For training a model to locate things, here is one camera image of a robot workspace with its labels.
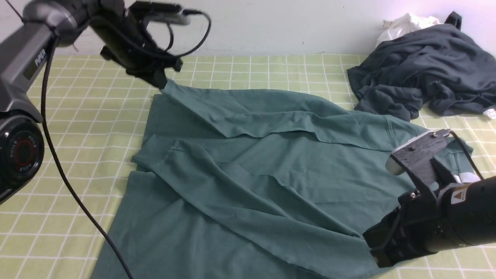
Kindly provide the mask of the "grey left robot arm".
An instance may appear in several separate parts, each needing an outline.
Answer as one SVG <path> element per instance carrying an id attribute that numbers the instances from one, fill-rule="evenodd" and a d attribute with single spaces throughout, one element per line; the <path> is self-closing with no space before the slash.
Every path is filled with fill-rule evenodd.
<path id="1" fill-rule="evenodd" d="M 0 50 L 1 202 L 28 184 L 44 159 L 44 120 L 27 92 L 55 49 L 72 45 L 90 27 L 104 42 L 105 60 L 162 89 L 165 69 L 180 71 L 182 62 L 160 49 L 146 27 L 149 21 L 188 24 L 180 5 L 136 1 L 125 7 L 122 0 L 32 0 L 22 21 Z"/>

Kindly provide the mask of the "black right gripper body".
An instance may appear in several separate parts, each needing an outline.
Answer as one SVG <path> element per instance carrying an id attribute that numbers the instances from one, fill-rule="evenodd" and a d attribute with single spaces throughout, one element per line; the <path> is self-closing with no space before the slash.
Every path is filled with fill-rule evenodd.
<path id="1" fill-rule="evenodd" d="M 379 268 L 454 248 L 441 195 L 430 199 L 414 190 L 402 194 L 398 202 L 395 209 L 363 233 Z"/>

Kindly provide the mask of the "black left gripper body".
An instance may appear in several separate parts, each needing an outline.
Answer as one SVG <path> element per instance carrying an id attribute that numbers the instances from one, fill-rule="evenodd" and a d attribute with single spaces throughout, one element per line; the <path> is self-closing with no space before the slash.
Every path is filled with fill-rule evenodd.
<path id="1" fill-rule="evenodd" d="M 90 26 L 105 46 L 101 55 L 134 76 L 140 71 L 180 71 L 181 58 L 161 49 L 147 31 L 148 25 L 134 19 L 127 8 L 123 0 L 90 1 Z"/>

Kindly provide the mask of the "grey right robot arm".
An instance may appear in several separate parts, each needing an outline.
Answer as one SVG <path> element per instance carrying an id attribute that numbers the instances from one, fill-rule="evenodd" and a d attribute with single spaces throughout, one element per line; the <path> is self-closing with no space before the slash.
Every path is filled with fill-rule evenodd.
<path id="1" fill-rule="evenodd" d="M 451 184 L 433 201 L 418 190 L 402 194 L 399 205 L 363 233 L 379 268 L 441 251 L 495 242 L 495 177 Z"/>

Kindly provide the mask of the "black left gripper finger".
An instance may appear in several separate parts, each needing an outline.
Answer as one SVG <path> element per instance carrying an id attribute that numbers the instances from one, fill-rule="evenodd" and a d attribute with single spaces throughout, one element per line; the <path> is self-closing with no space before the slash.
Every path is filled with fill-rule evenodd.
<path id="1" fill-rule="evenodd" d="M 165 71 L 163 69 L 154 69 L 151 71 L 140 71 L 136 74 L 137 78 L 145 81 L 152 87 L 162 90 L 168 83 Z"/>

